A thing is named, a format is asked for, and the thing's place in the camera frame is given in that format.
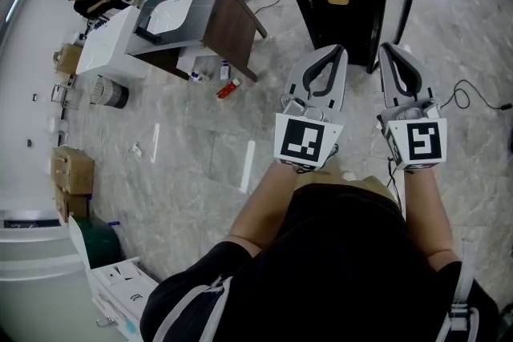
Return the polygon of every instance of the gray floor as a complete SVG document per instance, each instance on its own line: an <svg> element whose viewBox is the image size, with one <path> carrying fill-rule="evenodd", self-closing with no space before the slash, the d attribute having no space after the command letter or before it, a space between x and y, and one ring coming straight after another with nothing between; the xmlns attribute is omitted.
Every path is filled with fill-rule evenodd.
<svg viewBox="0 0 513 342"><path fill-rule="evenodd" d="M274 1L248 3L255 10ZM390 4L387 19L398 13L402 0ZM440 101L448 99L457 80L467 78L492 103L505 103L513 100L512 16L511 0L414 0L402 43L434 73ZM84 99L80 111L71 112L69 144L96 161L92 209L105 220L120 221L116 230L124 251L140 255L162 279L187 268L223 238L273 159L274 114L284 81L289 68L313 48L295 0L282 0L258 17L269 31L267 39L257 37L250 60L259 82L237 75L242 85L225 100L216 98L218 80L185 83L156 70L130 85L130 102L120 111L88 106L91 85L79 81ZM392 36L387 21L383 36ZM213 73L220 60L203 58L198 66ZM466 111L452 104L443 110L449 158L437 168L438 183L458 252L463 238L474 240L477 277L503 306L513 300L511 114L488 109L475 94L471 98ZM339 160L357 177L387 180L388 151L375 128L382 108L378 72L350 70ZM243 192L250 140L256 149ZM136 142L141 157L129 151Z"/></svg>

